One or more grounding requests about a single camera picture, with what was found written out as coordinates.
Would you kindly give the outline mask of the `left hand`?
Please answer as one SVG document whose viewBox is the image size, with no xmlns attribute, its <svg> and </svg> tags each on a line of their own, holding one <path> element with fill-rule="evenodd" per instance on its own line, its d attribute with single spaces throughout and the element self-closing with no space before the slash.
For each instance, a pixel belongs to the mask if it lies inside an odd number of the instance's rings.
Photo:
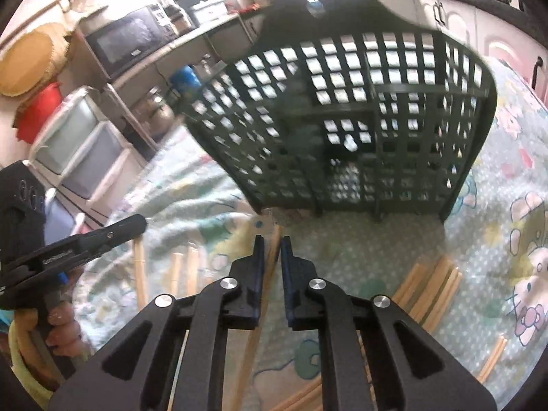
<svg viewBox="0 0 548 411">
<path fill-rule="evenodd" d="M 47 317 L 52 326 L 45 343 L 54 355 L 85 360 L 90 353 L 89 345 L 82 336 L 79 323 L 74 318 L 73 305 L 63 301 L 54 307 Z"/>
</svg>

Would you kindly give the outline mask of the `yellow sleeve forearm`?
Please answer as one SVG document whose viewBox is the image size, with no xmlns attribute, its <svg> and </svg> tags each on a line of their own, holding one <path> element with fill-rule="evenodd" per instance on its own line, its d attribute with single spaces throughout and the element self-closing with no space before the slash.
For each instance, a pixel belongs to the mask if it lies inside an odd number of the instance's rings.
<svg viewBox="0 0 548 411">
<path fill-rule="evenodd" d="M 1 355 L 8 358 L 8 365 L 24 390 L 46 410 L 59 383 L 33 342 L 36 325 L 34 309 L 1 311 Z"/>
</svg>

